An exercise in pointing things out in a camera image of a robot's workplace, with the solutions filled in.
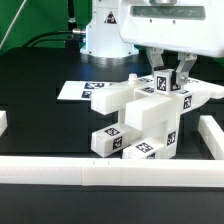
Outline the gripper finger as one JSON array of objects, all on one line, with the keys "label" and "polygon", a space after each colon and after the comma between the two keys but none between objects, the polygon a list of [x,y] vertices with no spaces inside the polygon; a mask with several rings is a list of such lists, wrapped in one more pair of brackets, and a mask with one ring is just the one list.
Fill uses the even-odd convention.
[{"label": "gripper finger", "polygon": [[146,49],[147,58],[151,66],[151,73],[154,73],[156,68],[164,65],[162,54],[164,50],[161,48],[148,47]]},{"label": "gripper finger", "polygon": [[188,81],[188,76],[191,68],[197,60],[197,56],[192,53],[178,53],[179,65],[176,69],[176,83],[185,85]]}]

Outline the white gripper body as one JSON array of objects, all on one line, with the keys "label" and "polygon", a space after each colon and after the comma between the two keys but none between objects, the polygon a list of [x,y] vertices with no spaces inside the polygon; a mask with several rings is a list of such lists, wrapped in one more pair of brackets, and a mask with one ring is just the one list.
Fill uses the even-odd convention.
[{"label": "white gripper body", "polygon": [[118,21],[124,42],[224,57],[224,0],[119,0]]}]

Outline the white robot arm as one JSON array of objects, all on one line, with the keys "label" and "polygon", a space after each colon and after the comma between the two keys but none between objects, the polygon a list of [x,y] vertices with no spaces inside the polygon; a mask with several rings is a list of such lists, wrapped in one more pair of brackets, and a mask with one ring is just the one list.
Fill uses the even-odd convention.
[{"label": "white robot arm", "polygon": [[105,63],[135,55],[137,45],[154,68],[164,50],[177,52],[184,85],[198,55],[224,57],[224,0],[92,0],[82,55]]}]

